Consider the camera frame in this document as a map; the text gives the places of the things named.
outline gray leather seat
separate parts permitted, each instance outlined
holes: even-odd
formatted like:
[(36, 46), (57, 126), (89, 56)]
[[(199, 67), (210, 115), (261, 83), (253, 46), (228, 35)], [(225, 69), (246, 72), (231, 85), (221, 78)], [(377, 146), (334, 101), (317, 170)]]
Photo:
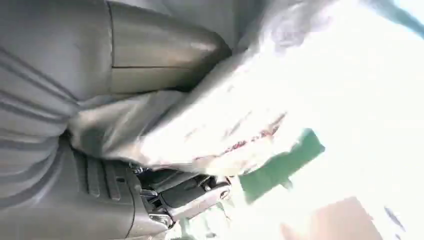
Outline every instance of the gray leather seat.
[(2, 4), (2, 236), (121, 239), (156, 231), (153, 223), (135, 227), (142, 202), (111, 179), (140, 183), (119, 163), (98, 163), (74, 152), (61, 135), (79, 102), (116, 93), (189, 91), (229, 48), (213, 32), (120, 3)]

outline gray fabric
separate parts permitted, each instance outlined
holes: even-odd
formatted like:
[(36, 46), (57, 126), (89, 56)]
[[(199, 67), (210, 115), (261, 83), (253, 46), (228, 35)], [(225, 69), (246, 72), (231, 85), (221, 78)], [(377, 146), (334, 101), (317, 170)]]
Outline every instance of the gray fabric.
[(234, 48), (265, 0), (114, 0), (202, 26)]

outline car seat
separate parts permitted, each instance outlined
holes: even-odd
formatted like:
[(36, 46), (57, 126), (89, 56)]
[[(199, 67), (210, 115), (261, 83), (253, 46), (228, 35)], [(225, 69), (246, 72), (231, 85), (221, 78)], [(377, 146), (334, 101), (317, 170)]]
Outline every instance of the car seat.
[(190, 91), (231, 54), (219, 35), (104, 0), (2, 5), (2, 239), (154, 235), (219, 199), (228, 184), (215, 180), (218, 190), (205, 190), (199, 184), (210, 176), (164, 170), (139, 178), (125, 162), (75, 151), (64, 134), (81, 103), (96, 96)]

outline green surface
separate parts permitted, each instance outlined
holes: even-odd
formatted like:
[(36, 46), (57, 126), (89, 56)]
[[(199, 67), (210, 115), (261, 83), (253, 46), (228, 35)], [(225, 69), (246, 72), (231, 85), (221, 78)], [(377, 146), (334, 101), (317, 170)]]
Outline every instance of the green surface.
[(289, 177), (324, 150), (314, 131), (307, 129), (291, 152), (276, 155), (260, 169), (240, 177), (247, 202), (254, 202), (279, 184), (290, 186)]

